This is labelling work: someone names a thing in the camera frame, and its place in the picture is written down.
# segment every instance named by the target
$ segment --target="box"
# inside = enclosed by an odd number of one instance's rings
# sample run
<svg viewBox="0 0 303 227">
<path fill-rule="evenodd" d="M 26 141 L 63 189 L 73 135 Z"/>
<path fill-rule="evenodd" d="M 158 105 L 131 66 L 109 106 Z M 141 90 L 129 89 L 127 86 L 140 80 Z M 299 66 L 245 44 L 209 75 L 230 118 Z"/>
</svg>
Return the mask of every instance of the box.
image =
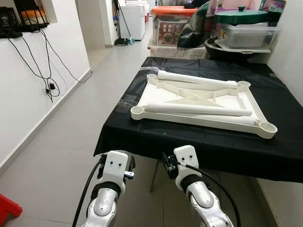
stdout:
<svg viewBox="0 0 303 227">
<path fill-rule="evenodd" d="M 238 25 L 219 24 L 219 42 L 224 49 L 270 50 L 270 46 L 278 33 L 277 27 L 264 24 Z"/>
<path fill-rule="evenodd" d="M 183 6 L 153 7 L 152 44 L 177 46 L 183 26 L 197 10 L 185 9 Z"/>
</svg>

